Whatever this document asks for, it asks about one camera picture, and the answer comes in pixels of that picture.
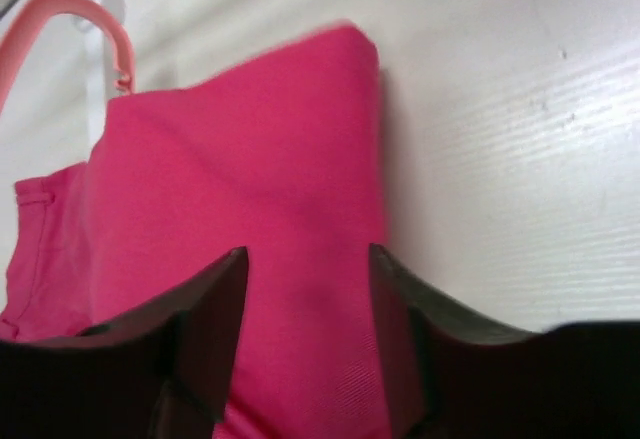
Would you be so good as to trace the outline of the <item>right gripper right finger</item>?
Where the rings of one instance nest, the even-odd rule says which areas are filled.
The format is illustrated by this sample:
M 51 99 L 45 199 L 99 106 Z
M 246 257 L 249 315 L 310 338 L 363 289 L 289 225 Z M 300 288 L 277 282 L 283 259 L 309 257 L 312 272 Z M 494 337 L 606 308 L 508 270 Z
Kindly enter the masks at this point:
M 395 438 L 635 438 L 639 324 L 586 321 L 535 333 L 368 251 L 386 405 Z

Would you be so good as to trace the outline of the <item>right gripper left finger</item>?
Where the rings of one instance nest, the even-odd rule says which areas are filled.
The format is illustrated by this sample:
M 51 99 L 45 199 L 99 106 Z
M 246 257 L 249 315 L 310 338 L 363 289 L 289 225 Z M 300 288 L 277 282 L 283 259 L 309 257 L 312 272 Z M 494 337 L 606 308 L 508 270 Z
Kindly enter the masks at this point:
M 223 419 L 248 252 L 72 337 L 1 344 L 4 438 L 209 438 Z

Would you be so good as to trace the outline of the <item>magenta pink trousers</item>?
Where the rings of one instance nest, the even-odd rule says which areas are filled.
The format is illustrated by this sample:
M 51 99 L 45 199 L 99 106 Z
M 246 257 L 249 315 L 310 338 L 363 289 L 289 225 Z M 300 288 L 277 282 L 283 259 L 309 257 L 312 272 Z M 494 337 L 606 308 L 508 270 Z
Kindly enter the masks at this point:
M 379 95 L 377 49 L 344 24 L 114 99 L 89 160 L 15 186 L 2 337 L 77 333 L 244 246 L 216 436 L 388 437 L 367 260 L 385 237 Z

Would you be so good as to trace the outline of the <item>white clothes rack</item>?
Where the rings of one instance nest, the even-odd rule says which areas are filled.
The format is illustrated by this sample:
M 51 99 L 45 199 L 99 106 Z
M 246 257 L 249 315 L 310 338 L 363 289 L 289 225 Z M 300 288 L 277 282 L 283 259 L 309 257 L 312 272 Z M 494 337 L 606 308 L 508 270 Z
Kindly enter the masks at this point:
M 107 9 L 120 23 L 124 22 L 124 0 L 93 1 Z M 85 40 L 87 139 L 89 146 L 93 147 L 104 130 L 107 102 L 117 94 L 114 86 L 115 72 L 107 64 L 111 46 L 106 36 L 85 20 L 77 20 L 76 26 L 84 33 Z

